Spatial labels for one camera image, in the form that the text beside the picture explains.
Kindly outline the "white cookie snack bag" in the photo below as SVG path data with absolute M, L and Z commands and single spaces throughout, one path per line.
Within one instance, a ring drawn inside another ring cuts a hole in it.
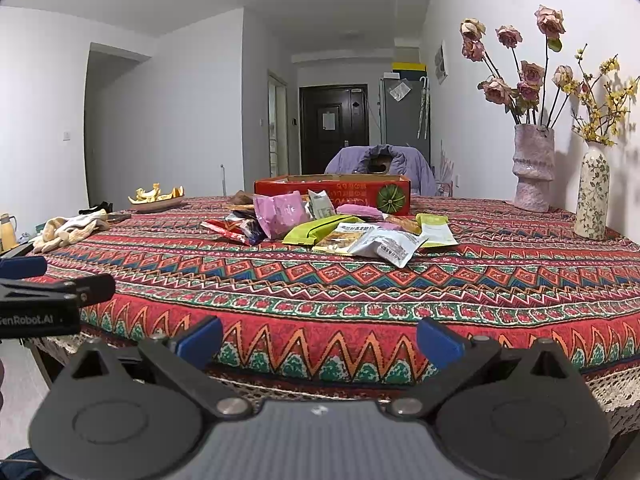
M 313 252 L 322 254 L 382 258 L 402 269 L 427 241 L 423 230 L 419 235 L 404 230 L 389 230 L 370 223 L 341 222 L 314 245 Z

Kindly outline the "light green white pouch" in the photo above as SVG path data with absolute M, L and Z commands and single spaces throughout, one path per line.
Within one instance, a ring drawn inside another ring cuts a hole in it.
M 421 227 L 422 234 L 425 236 L 424 243 L 421 245 L 422 248 L 443 248 L 458 244 L 449 229 L 446 216 L 421 212 L 416 215 L 416 223 Z

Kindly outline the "red ramen snack bag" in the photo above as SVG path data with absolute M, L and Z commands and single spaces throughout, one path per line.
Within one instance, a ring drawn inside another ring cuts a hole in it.
M 261 243 L 266 234 L 254 214 L 246 211 L 231 211 L 223 219 L 209 219 L 201 222 L 201 227 L 214 232 L 225 240 L 245 246 Z

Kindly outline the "large pink snack bag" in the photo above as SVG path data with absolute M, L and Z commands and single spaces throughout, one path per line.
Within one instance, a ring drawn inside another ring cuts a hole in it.
M 270 240 L 280 240 L 296 226 L 310 220 L 298 191 L 275 196 L 255 194 L 253 205 L 257 221 Z

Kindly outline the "small pink packet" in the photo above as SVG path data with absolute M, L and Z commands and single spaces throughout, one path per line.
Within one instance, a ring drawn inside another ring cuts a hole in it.
M 341 204 L 340 206 L 336 207 L 336 212 L 338 214 L 348 214 L 349 216 L 354 216 L 375 222 L 380 222 L 385 219 L 382 211 L 376 209 L 375 207 L 366 205 Z

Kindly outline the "green snack pouch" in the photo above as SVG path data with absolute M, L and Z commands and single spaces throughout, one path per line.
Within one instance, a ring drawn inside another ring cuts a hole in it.
M 314 246 L 331 234 L 340 223 L 362 223 L 362 220 L 350 214 L 334 214 L 326 218 L 304 222 L 293 228 L 283 237 L 282 243 L 295 246 Z

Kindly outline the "small grey white packet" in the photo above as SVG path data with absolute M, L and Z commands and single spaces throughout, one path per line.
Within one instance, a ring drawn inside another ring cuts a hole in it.
M 308 191 L 309 210 L 314 219 L 324 219 L 336 214 L 335 207 L 326 191 Z

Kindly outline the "plate of orange peels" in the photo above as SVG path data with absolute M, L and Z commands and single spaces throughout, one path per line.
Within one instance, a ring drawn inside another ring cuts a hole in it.
M 131 209 L 137 212 L 157 212 L 180 206 L 184 200 L 184 188 L 175 186 L 163 193 L 159 183 L 154 183 L 149 191 L 136 189 L 134 197 L 128 196 Z

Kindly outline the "red cardboard fruit box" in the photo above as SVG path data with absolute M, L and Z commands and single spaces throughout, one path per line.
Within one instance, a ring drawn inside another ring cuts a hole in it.
M 254 193 L 276 196 L 298 191 L 328 194 L 332 204 L 354 204 L 378 208 L 386 214 L 409 213 L 410 180 L 389 174 L 301 174 L 257 180 Z

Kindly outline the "purple puffer jacket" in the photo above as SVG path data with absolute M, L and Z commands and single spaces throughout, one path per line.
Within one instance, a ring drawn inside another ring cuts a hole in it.
M 342 148 L 326 166 L 326 174 L 390 174 L 410 180 L 412 195 L 433 197 L 437 183 L 422 153 L 411 146 L 378 144 Z

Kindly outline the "brown wooden chair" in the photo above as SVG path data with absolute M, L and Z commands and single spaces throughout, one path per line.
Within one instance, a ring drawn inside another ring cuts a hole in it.
M 368 162 L 368 174 L 389 174 L 390 166 L 392 166 L 392 158 L 390 155 L 378 155 L 371 157 Z

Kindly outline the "pink textured vase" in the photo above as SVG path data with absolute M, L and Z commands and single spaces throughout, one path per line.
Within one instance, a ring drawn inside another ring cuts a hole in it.
M 554 180 L 554 131 L 532 124 L 514 127 L 512 172 L 518 178 L 512 204 L 523 210 L 548 212 Z

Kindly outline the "grey refrigerator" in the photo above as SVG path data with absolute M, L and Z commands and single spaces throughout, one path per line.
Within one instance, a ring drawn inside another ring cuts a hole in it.
M 431 162 L 431 96 L 423 70 L 385 73 L 378 82 L 381 142 L 411 146 Z

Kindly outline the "dried pink roses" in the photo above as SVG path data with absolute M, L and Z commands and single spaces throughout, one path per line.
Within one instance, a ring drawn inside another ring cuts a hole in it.
M 498 44 L 510 53 L 515 64 L 513 82 L 503 76 L 489 55 L 484 45 L 487 26 L 477 18 L 465 18 L 460 22 L 461 54 L 488 69 L 488 76 L 477 85 L 487 102 L 502 107 L 517 125 L 550 129 L 570 97 L 577 93 L 579 82 L 568 65 L 560 65 L 555 70 L 550 68 L 550 55 L 562 50 L 562 36 L 566 33 L 563 12 L 538 6 L 535 18 L 537 29 L 544 37 L 542 64 L 518 56 L 516 49 L 523 42 L 523 35 L 517 28 L 502 25 L 495 29 Z

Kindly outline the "yellow box on fridge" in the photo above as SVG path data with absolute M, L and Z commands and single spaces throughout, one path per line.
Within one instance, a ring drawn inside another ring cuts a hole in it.
M 400 79 L 418 81 L 427 76 L 427 68 L 422 63 L 393 62 L 392 72 L 399 75 Z

